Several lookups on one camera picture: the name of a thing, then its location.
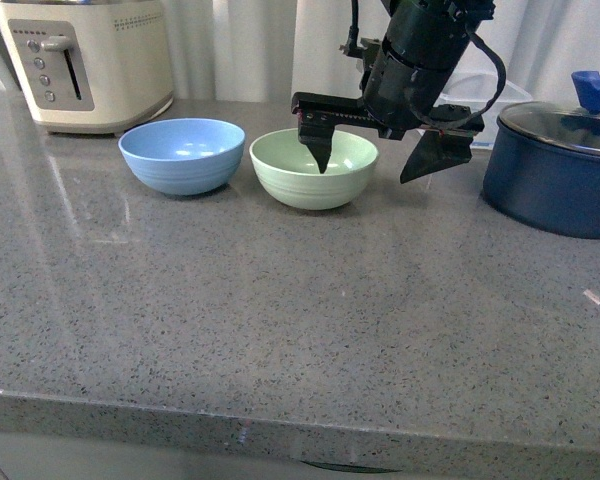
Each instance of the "saucepan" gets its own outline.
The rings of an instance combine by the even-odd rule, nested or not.
[[[600,75],[572,74],[580,107],[504,108],[483,197],[530,226],[600,239]]]

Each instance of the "toaster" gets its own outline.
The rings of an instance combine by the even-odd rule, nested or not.
[[[0,0],[0,32],[50,132],[121,133],[173,101],[159,0]]]

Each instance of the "white curtain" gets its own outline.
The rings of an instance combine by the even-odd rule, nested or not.
[[[161,0],[179,98],[288,102],[293,91],[359,95],[338,50],[350,0]],[[380,0],[360,0],[360,37],[382,38]],[[496,0],[478,33],[536,99],[575,102],[570,73],[600,71],[600,0]],[[494,71],[473,46],[459,70]]]

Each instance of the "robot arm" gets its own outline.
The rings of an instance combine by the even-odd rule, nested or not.
[[[493,18],[493,0],[382,0],[391,20],[384,39],[362,39],[357,46],[357,0],[353,25],[343,47],[361,58],[364,73],[358,99],[298,92],[292,112],[298,138],[313,154],[321,173],[331,156],[336,125],[374,128],[381,138],[401,140],[407,130],[424,128],[422,140],[407,161],[400,181],[466,163],[473,136],[484,128],[481,114],[505,84],[502,61],[475,34]],[[471,113],[461,105],[433,107],[468,44],[473,42],[494,61],[498,91],[485,109]]]

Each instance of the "countertop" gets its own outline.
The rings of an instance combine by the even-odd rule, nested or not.
[[[0,430],[470,478],[600,478],[600,240],[481,198],[488,153],[303,212],[248,146],[288,105],[178,101],[247,133],[228,186],[135,179],[113,136],[0,93]]]

